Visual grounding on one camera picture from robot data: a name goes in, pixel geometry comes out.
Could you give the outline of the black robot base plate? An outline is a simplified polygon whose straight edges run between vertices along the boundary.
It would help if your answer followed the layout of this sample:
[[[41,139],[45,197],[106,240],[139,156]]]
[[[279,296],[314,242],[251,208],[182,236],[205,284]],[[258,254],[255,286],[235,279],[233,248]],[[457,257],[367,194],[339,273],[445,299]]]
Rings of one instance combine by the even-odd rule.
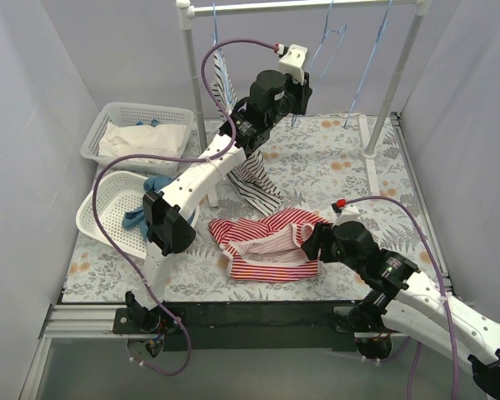
[[[128,300],[115,312],[112,331],[131,338],[161,336],[167,352],[328,348],[353,351],[372,343],[389,349],[380,321],[363,316],[357,301],[168,302],[147,310]]]

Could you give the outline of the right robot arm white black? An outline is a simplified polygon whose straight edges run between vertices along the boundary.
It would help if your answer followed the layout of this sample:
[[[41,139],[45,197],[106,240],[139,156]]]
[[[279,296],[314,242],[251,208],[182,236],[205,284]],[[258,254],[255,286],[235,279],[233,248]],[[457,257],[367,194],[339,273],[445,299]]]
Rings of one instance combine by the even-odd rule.
[[[319,222],[302,243],[311,260],[342,263],[370,287],[345,322],[370,331],[399,331],[456,358],[487,395],[500,399],[500,323],[439,287],[397,252],[380,248],[360,222]]]

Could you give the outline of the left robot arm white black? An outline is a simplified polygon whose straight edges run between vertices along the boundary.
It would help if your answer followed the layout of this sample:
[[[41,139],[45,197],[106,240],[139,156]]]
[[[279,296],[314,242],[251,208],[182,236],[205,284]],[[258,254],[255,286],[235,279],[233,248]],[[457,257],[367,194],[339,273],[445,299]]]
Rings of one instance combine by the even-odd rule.
[[[196,217],[197,205],[270,138],[272,129],[284,117],[305,114],[312,93],[308,72],[260,72],[248,96],[236,103],[229,120],[202,154],[206,161],[193,164],[166,187],[145,193],[142,203],[147,252],[140,271],[149,289],[144,294],[127,292],[125,296],[128,318],[140,332],[152,333],[160,325],[161,314],[155,307],[163,300],[176,256],[196,237],[189,221]]]

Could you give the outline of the red white striped tank top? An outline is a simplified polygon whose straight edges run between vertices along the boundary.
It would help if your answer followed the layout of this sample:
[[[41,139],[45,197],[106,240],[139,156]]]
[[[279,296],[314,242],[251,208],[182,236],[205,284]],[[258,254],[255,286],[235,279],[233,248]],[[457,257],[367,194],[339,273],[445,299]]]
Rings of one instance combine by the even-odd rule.
[[[209,232],[227,259],[232,280],[286,283],[315,278],[317,261],[308,259],[302,244],[324,218],[289,207],[259,220],[213,219]]]

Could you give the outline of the blue garment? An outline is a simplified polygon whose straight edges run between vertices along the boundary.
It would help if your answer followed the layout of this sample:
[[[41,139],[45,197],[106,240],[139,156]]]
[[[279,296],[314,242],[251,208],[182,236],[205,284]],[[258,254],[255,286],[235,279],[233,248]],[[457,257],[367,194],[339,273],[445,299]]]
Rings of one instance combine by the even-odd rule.
[[[157,175],[149,177],[143,184],[143,189],[145,192],[153,190],[157,192],[162,188],[166,187],[171,183],[173,179],[164,175]],[[125,212],[122,220],[122,227],[126,230],[131,230],[135,227],[139,227],[143,234],[146,231],[146,223],[144,221],[144,211],[143,206],[137,207],[133,211]]]

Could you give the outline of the white oval perforated basket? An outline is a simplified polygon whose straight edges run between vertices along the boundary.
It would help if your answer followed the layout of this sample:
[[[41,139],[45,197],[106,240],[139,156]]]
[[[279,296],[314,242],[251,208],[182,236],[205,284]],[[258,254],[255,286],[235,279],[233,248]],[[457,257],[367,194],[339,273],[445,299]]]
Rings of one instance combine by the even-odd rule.
[[[102,227],[127,254],[145,259],[151,244],[143,239],[139,227],[125,229],[124,214],[143,203],[143,184],[147,180],[134,172],[116,171],[105,175],[98,185],[96,209]],[[93,214],[93,193],[84,199],[76,215],[77,228],[90,238],[111,246],[98,227]]]

